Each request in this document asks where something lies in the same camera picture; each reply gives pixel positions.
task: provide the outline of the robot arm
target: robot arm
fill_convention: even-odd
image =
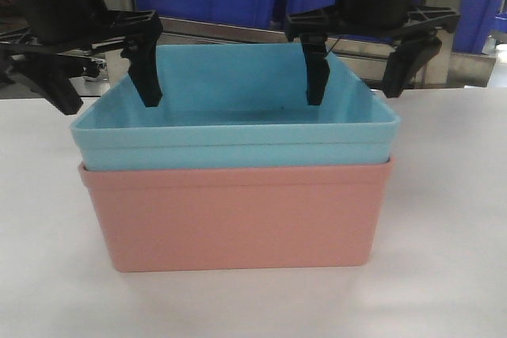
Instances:
[[[61,55],[74,49],[88,55],[123,49],[129,75],[147,107],[158,105],[155,45],[162,24],[154,11],[108,10],[104,0],[15,0],[30,28],[0,35],[0,52],[31,79],[35,91],[64,114],[75,114],[81,98],[69,82]]]
[[[387,60],[381,90],[399,97],[411,78],[441,47],[436,31],[454,32],[459,14],[444,7],[412,6],[410,0],[336,0],[323,9],[289,15],[285,34],[301,39],[307,62],[307,100],[320,104],[329,76],[327,37],[362,35],[401,41]]]
[[[162,97],[155,45],[162,25],[155,11],[108,10],[103,0],[15,0],[30,28],[0,35],[0,52],[32,79],[36,91],[65,114],[82,101],[69,82],[61,55],[80,49],[90,55],[122,48],[129,75],[147,107]],[[452,9],[416,7],[410,0],[336,0],[333,5],[289,15],[285,33],[299,37],[307,64],[308,104],[321,104],[330,69],[326,45],[331,35],[390,37],[401,41],[387,62],[382,90],[398,97],[415,73],[440,50],[436,31],[454,32],[459,15]]]

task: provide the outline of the light blue basket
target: light blue basket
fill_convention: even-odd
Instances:
[[[129,78],[71,126],[88,170],[374,164],[399,117],[330,55],[321,106],[308,106],[299,44],[161,46],[164,97],[145,108]]]

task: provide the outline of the cable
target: cable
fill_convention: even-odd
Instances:
[[[324,58],[327,57],[328,55],[330,55],[331,51],[334,49],[334,47],[336,47],[336,44],[338,44],[338,41],[340,41],[340,39],[341,39],[341,36],[338,36],[338,38],[334,42],[333,46],[329,49],[329,51],[327,51],[327,53],[324,56]]]

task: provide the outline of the white tabletop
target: white tabletop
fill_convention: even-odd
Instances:
[[[0,336],[505,338],[507,89],[389,104],[402,126],[367,265],[121,274],[74,117],[0,101]]]

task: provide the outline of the pink basket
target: pink basket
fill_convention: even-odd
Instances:
[[[79,171],[121,272],[362,265],[392,161]]]

